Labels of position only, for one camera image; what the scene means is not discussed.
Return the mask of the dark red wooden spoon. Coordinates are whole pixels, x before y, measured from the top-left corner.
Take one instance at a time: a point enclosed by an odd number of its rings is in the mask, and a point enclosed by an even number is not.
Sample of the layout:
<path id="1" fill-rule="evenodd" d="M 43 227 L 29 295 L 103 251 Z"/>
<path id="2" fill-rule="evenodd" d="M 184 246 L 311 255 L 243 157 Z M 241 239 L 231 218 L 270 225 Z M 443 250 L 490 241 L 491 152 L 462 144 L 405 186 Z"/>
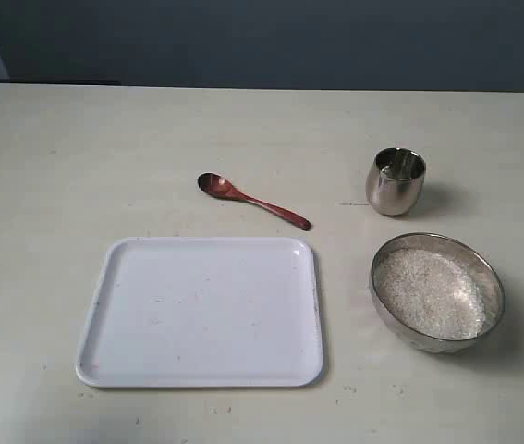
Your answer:
<path id="1" fill-rule="evenodd" d="M 230 181 L 216 173 L 205 172 L 200 174 L 197 179 L 197 184 L 204 193 L 212 196 L 213 198 L 253 204 L 275 216 L 284 219 L 288 223 L 303 231 L 311 230 L 311 222 L 305 217 L 293 213 L 292 211 L 285 208 L 248 196 L 247 194 L 238 190 Z"/>

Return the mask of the small steel cup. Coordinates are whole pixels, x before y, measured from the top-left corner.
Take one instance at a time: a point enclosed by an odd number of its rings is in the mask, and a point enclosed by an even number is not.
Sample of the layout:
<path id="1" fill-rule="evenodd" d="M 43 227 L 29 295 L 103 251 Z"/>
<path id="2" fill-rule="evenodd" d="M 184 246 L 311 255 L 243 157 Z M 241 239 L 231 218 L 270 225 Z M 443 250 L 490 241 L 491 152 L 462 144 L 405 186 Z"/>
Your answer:
<path id="1" fill-rule="evenodd" d="M 365 184 L 369 205 L 384 216 L 402 216 L 418 201 L 426 163 L 407 148 L 388 147 L 372 162 Z"/>

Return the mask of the white rice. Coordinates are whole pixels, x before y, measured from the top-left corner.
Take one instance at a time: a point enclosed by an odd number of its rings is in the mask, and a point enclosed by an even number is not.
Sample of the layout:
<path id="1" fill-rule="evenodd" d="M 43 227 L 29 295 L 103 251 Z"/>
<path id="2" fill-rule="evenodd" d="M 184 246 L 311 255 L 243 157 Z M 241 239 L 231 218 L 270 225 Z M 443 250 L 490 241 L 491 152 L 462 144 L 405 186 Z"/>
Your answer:
<path id="1" fill-rule="evenodd" d="M 396 317 L 438 339 L 478 336 L 485 314 L 475 281 L 439 253 L 401 249 L 376 268 L 378 293 Z"/>

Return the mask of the steel bowl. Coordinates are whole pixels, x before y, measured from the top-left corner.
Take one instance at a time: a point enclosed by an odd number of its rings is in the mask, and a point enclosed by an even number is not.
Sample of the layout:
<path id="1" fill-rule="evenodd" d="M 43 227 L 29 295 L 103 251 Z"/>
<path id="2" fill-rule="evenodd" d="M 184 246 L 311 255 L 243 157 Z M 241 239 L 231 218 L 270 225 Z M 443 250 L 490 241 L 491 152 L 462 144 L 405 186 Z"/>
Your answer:
<path id="1" fill-rule="evenodd" d="M 401 249 L 439 253 L 454 261 L 469 274 L 475 281 L 484 305 L 485 321 L 478 336 L 463 340 L 430 337 L 409 327 L 390 311 L 376 289 L 376 268 L 388 254 Z M 387 328 L 410 346 L 429 353 L 455 353 L 475 346 L 497 329 L 506 311 L 504 286 L 489 262 L 468 245 L 441 234 L 410 232 L 388 240 L 372 258 L 369 288 L 376 313 Z"/>

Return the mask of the white plastic tray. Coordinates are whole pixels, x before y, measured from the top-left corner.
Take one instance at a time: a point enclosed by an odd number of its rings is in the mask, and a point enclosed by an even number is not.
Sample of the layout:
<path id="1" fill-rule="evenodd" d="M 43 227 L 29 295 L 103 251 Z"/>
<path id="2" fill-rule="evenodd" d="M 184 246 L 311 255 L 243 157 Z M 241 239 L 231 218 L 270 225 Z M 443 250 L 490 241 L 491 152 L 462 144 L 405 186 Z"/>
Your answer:
<path id="1" fill-rule="evenodd" d="M 313 251 L 286 237 L 120 240 L 75 362 L 98 389 L 297 388 L 323 366 Z"/>

